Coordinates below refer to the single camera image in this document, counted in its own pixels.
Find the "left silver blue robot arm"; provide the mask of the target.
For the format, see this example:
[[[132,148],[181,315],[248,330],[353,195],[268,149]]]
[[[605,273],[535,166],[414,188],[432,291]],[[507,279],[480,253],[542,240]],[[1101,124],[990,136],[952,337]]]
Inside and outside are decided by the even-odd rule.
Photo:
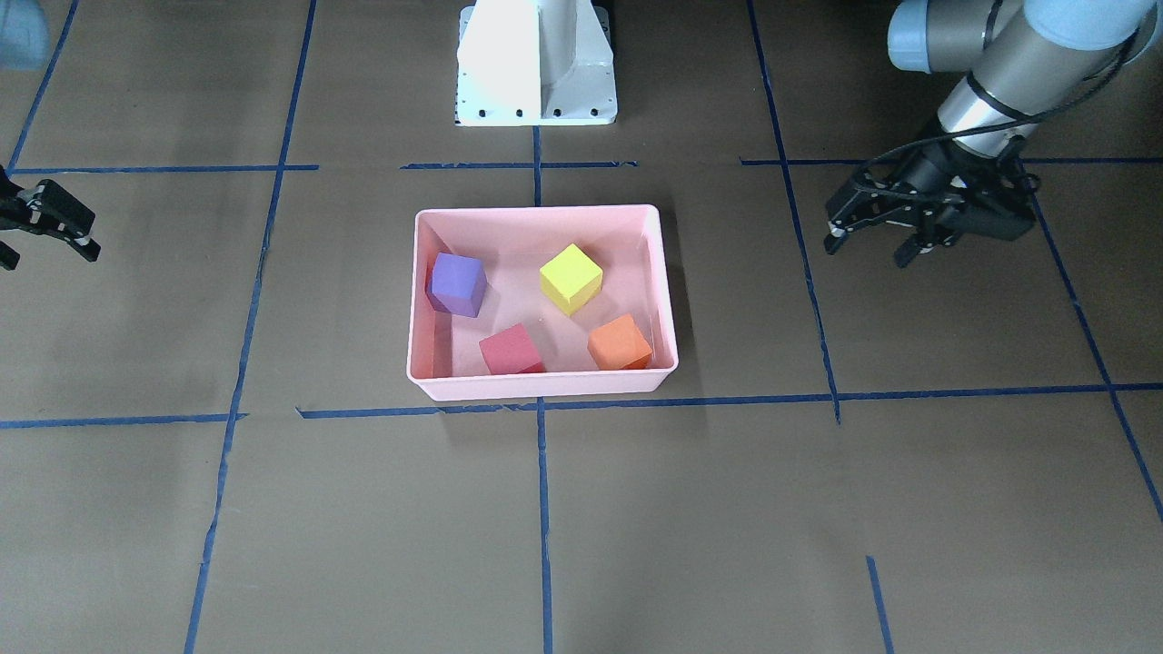
[[[904,1],[890,59],[962,79],[909,144],[861,163],[826,204],[826,253],[882,223],[912,228],[897,266],[968,234],[1035,226],[1018,159],[1039,125],[1084,104],[1160,41],[1158,1]]]

